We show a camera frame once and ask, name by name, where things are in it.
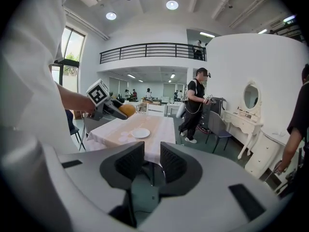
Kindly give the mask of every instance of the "white plate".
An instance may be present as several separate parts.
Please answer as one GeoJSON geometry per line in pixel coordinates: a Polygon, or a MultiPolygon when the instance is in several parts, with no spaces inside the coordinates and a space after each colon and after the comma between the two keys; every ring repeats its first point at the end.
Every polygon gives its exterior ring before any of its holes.
{"type": "Polygon", "coordinates": [[[132,131],[132,136],[135,138],[145,138],[150,135],[150,131],[145,128],[137,128],[132,131]]]}

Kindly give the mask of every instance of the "fluorescent light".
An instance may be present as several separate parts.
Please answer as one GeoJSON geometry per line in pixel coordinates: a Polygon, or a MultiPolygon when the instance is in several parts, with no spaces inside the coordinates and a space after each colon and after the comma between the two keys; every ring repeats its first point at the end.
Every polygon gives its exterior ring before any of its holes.
{"type": "Polygon", "coordinates": [[[166,7],[169,9],[169,10],[175,10],[178,8],[178,2],[176,1],[168,1],[166,3],[166,7]]]}
{"type": "Polygon", "coordinates": [[[115,20],[116,19],[116,14],[114,12],[108,12],[106,14],[106,18],[109,19],[109,20],[115,20]]]}
{"type": "Polygon", "coordinates": [[[211,38],[214,38],[214,37],[215,37],[215,36],[212,35],[212,34],[204,33],[204,32],[201,32],[201,33],[199,33],[199,34],[204,35],[204,36],[206,36],[206,37],[211,37],[211,38]]]}
{"type": "Polygon", "coordinates": [[[283,20],[283,22],[288,22],[288,21],[290,21],[290,20],[293,20],[295,18],[295,15],[292,15],[292,16],[290,16],[290,17],[288,17],[288,18],[285,18],[284,20],[283,20]]]}
{"type": "Polygon", "coordinates": [[[261,34],[261,33],[265,33],[267,31],[267,29],[264,29],[264,30],[262,30],[262,31],[260,31],[259,33],[261,34]]]}

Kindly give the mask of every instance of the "orange ball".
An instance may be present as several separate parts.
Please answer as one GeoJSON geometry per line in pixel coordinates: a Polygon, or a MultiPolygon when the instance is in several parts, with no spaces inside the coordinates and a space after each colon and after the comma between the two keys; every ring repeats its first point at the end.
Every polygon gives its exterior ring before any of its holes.
{"type": "Polygon", "coordinates": [[[135,114],[135,107],[130,104],[122,105],[121,107],[119,107],[119,110],[128,117],[131,117],[133,114],[135,114]]]}

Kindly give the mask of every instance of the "oval mirror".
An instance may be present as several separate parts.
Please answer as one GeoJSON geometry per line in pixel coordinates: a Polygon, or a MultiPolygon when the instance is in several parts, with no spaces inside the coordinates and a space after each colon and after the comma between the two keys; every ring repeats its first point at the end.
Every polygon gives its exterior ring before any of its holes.
{"type": "Polygon", "coordinates": [[[259,91],[256,87],[248,85],[244,92],[244,101],[248,109],[254,108],[257,104],[259,91]]]}

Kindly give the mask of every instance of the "white sneaker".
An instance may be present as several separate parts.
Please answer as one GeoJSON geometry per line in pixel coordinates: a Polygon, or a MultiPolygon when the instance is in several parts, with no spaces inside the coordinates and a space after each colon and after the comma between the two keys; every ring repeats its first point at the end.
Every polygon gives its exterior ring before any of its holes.
{"type": "Polygon", "coordinates": [[[197,143],[197,140],[195,140],[195,139],[190,140],[189,138],[186,137],[185,140],[186,140],[187,142],[191,142],[191,143],[193,143],[193,144],[196,144],[196,143],[197,143]]]}

